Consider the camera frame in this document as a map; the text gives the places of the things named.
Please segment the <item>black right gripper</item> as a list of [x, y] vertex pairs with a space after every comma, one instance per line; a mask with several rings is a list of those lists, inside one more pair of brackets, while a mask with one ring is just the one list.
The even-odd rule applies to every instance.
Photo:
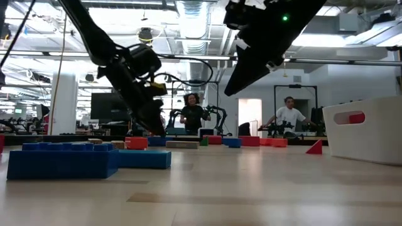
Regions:
[[283, 55], [327, 0], [264, 0], [264, 9], [229, 1], [224, 24], [237, 30], [237, 64], [224, 93], [232, 96], [280, 66]]

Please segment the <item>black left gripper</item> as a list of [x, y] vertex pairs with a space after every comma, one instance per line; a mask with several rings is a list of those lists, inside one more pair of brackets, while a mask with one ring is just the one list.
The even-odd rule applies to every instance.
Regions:
[[97, 69], [97, 77], [106, 77], [125, 102], [131, 117], [146, 131], [164, 136], [161, 122], [163, 101], [154, 99], [167, 93], [151, 85], [161, 68], [157, 54], [145, 44], [117, 49], [111, 60]]

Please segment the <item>orange smooth block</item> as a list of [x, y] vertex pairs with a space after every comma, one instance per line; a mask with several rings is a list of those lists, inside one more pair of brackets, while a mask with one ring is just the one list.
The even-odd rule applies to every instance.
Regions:
[[148, 147], [146, 137], [125, 137], [126, 149], [145, 150]]

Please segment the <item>blue smooth block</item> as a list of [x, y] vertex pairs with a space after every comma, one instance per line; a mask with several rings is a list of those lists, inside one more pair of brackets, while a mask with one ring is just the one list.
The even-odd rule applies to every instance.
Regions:
[[167, 169], [170, 166], [170, 151], [119, 150], [120, 168]]

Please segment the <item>small blue studded block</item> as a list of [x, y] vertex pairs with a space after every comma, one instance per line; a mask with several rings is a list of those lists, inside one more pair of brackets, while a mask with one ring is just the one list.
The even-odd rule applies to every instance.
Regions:
[[222, 143], [229, 148], [241, 148], [242, 139], [225, 137], [222, 139]]

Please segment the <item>red triangular block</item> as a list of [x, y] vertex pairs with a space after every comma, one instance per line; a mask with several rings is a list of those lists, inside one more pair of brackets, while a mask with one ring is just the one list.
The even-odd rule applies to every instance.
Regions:
[[307, 150], [307, 154], [318, 154], [318, 155], [322, 155], [323, 151], [322, 151], [322, 140], [318, 140], [316, 143], [314, 143], [308, 150]]

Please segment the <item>black monitor screen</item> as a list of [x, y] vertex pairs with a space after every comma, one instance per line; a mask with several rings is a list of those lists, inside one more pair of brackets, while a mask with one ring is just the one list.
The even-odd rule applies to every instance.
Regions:
[[100, 122], [129, 121], [128, 108], [116, 93], [92, 93], [90, 118]]

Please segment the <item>person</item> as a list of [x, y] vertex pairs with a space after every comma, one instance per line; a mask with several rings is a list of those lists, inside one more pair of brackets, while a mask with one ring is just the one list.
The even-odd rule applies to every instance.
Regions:
[[200, 106], [198, 94], [189, 93], [183, 99], [185, 106], [181, 110], [180, 123], [185, 125], [186, 134], [197, 135], [202, 127], [201, 120], [210, 121], [210, 114]]
[[262, 124], [260, 126], [260, 129], [268, 127], [270, 124], [273, 122], [276, 122], [277, 125], [287, 125], [290, 123], [292, 128], [286, 127], [284, 129], [284, 133], [286, 132], [295, 132], [296, 129], [296, 123], [298, 121], [300, 122], [305, 122], [307, 124], [317, 126], [316, 123], [312, 122], [310, 119], [306, 118], [298, 109], [294, 108], [295, 106], [295, 101], [293, 97], [286, 97], [284, 99], [285, 106], [280, 107], [277, 111], [276, 114], [273, 115], [267, 123]]

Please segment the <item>black chair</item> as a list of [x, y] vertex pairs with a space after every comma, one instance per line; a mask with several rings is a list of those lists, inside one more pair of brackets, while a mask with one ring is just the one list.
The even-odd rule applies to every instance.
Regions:
[[245, 122], [238, 127], [238, 136], [250, 136], [251, 131], [250, 131], [250, 123]]

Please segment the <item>small red smooth block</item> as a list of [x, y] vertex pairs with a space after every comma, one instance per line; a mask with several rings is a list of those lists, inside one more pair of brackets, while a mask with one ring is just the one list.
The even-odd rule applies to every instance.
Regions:
[[208, 145], [221, 145], [222, 144], [222, 136], [218, 135], [204, 135], [203, 139], [207, 140]]

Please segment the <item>white building column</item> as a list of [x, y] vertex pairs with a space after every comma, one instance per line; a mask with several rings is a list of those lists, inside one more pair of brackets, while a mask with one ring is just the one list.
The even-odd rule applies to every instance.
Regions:
[[79, 74], [73, 63], [58, 62], [53, 72], [48, 135], [75, 133]]

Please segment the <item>silver ceiling duct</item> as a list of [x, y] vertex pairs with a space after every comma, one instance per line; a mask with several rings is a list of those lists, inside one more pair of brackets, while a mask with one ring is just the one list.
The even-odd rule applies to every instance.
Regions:
[[188, 55], [204, 55], [207, 38], [210, 4], [205, 1], [175, 1], [179, 14], [180, 37], [183, 52]]

